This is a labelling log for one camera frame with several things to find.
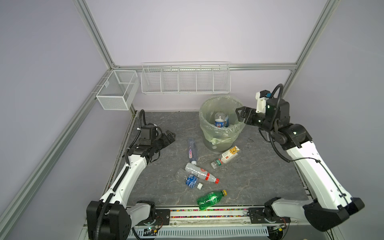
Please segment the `blue cap pepsi bottle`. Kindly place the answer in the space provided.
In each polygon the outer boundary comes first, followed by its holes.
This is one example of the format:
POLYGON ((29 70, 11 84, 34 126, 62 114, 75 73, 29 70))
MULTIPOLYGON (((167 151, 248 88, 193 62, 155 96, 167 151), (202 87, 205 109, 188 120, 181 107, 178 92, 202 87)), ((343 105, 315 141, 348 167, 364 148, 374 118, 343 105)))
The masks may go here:
POLYGON ((214 117, 215 126, 217 128, 227 128, 229 127, 229 115, 223 112, 217 112, 214 117))

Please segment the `flower label tea bottle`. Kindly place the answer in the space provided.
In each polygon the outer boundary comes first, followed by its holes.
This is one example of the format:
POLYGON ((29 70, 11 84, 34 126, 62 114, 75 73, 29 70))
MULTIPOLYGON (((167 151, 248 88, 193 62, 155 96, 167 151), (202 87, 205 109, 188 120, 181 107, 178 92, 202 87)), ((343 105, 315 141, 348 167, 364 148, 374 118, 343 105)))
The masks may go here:
POLYGON ((232 161, 233 159, 235 159, 239 155, 240 151, 241 150, 237 146, 234 146, 234 147, 228 149, 227 151, 222 153, 216 160, 211 162, 211 167, 213 169, 216 169, 219 166, 222 166, 222 165, 229 163, 230 161, 232 161))

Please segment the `blue label white cap bottle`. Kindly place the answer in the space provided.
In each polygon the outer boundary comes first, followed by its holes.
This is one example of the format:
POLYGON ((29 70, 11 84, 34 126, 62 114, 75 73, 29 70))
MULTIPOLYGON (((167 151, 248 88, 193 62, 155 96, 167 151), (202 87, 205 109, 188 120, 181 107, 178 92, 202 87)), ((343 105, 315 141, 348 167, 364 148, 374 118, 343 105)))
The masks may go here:
POLYGON ((203 184, 200 183, 198 177, 183 169, 178 169, 176 179, 191 189, 201 190, 203 187, 203 184))

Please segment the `green bottle yellow cap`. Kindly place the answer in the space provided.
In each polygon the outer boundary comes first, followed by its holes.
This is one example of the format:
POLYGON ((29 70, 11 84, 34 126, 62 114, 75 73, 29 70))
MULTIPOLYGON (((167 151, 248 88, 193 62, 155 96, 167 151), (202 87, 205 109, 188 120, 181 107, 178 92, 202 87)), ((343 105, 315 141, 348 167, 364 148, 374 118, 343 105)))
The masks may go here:
POLYGON ((200 211, 218 204, 223 197, 227 196, 226 190, 213 191, 197 199, 200 211))

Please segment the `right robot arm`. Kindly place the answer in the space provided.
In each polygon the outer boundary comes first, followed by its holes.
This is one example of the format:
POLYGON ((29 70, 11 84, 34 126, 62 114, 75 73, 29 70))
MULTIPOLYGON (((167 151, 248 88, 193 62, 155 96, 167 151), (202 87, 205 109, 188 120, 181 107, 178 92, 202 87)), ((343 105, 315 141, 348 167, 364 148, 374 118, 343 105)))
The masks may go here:
POLYGON ((307 130, 302 125, 290 123, 288 114, 273 120, 276 111, 274 107, 267 107, 265 113, 257 113, 255 109, 240 107, 236 114, 239 122, 266 131, 277 155, 285 162, 297 165, 313 200, 273 198, 265 203, 265 219, 273 221, 278 217, 288 217, 304 220, 325 232, 362 210, 365 207, 363 200, 352 197, 339 183, 307 130))

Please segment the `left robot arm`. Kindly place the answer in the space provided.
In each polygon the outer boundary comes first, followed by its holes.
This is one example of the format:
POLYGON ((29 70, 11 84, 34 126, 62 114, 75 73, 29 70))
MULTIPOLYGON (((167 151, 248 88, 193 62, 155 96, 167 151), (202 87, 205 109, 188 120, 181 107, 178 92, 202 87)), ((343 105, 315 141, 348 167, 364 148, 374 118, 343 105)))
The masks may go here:
POLYGON ((151 134, 142 129, 139 143, 126 150, 126 163, 111 187, 100 200, 91 201, 87 207, 90 240, 125 240, 137 224, 155 222, 154 202, 139 201, 128 207, 128 200, 151 158, 175 140, 176 135, 171 131, 151 134))

